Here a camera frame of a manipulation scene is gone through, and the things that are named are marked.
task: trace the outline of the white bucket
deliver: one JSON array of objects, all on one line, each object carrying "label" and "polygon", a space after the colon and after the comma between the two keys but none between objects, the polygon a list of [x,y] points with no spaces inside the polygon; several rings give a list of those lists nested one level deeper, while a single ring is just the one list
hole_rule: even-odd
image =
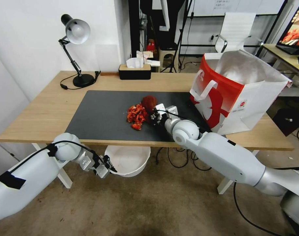
[{"label": "white bucket", "polygon": [[150,156],[150,147],[108,146],[105,153],[117,170],[112,174],[133,177],[142,172]]}]

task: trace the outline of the concrete floor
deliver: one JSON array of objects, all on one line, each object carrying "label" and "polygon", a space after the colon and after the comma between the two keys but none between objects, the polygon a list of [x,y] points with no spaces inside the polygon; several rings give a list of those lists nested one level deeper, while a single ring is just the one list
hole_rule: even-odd
[{"label": "concrete floor", "polygon": [[[186,61],[199,61],[186,58]],[[196,72],[198,66],[186,65]],[[294,151],[260,151],[258,159],[268,167],[299,165],[299,142],[287,137]],[[105,147],[94,147],[104,153]],[[232,187],[224,195],[217,194],[222,176],[215,170],[197,170],[190,161],[182,169],[172,167],[167,150],[159,155],[151,149],[151,157],[142,173],[123,178],[109,175],[100,179],[84,172],[75,163],[65,166],[73,180],[71,189],[54,180],[26,208],[0,221],[0,236],[40,235],[269,235],[247,223],[237,212]],[[174,164],[185,161],[185,152],[170,149]],[[200,167],[206,167],[197,161]],[[281,198],[266,196],[253,187],[238,184],[237,200],[241,211],[252,222],[281,235],[288,235],[279,207]]]}]

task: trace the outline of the monitor screen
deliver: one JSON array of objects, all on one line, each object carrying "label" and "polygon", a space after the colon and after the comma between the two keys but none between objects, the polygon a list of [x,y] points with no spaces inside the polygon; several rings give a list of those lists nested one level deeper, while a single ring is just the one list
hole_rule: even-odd
[{"label": "monitor screen", "polygon": [[299,48],[299,7],[277,44]]}]

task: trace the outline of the whiteboard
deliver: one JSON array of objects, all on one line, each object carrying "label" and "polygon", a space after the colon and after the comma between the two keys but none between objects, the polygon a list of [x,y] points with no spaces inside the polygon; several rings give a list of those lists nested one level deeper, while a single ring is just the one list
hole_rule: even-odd
[{"label": "whiteboard", "polygon": [[277,14],[283,2],[284,0],[193,0],[188,16],[191,12],[194,12],[194,16],[223,16],[225,12]]}]

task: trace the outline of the tissue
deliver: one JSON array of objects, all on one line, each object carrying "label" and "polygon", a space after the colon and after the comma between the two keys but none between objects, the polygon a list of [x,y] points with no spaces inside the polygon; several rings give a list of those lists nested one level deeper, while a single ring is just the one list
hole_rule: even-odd
[{"label": "tissue", "polygon": [[128,68],[143,68],[144,59],[133,57],[126,61],[126,65]]}]

